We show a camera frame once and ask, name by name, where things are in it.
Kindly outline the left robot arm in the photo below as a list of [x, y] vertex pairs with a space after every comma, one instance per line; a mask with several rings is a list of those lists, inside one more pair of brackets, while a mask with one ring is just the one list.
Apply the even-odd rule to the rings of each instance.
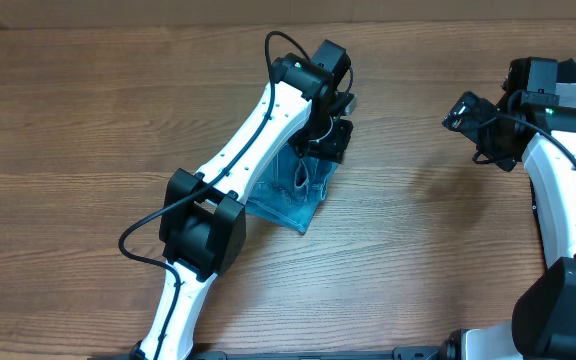
[[304, 50], [267, 59], [268, 83], [248, 118], [228, 143], [195, 173], [178, 169], [168, 181], [163, 207], [131, 225], [126, 239], [159, 219], [165, 272], [161, 298], [147, 336], [131, 359], [186, 359], [207, 293], [239, 255], [246, 211], [306, 232], [344, 160], [356, 105], [344, 78], [352, 79], [346, 50], [325, 40], [314, 55]]

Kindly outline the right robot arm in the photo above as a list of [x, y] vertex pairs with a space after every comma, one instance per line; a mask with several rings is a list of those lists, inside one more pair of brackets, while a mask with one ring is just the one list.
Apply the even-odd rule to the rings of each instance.
[[457, 330], [439, 359], [576, 359], [576, 63], [513, 60], [491, 103], [465, 92], [442, 124], [476, 146], [475, 163], [529, 176], [546, 270], [510, 320]]

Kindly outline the blue denim jeans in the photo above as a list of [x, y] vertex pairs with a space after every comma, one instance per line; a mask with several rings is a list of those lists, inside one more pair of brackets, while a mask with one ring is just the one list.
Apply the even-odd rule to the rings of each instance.
[[285, 145], [254, 184], [246, 213], [306, 233], [337, 166], [328, 160], [300, 158]]

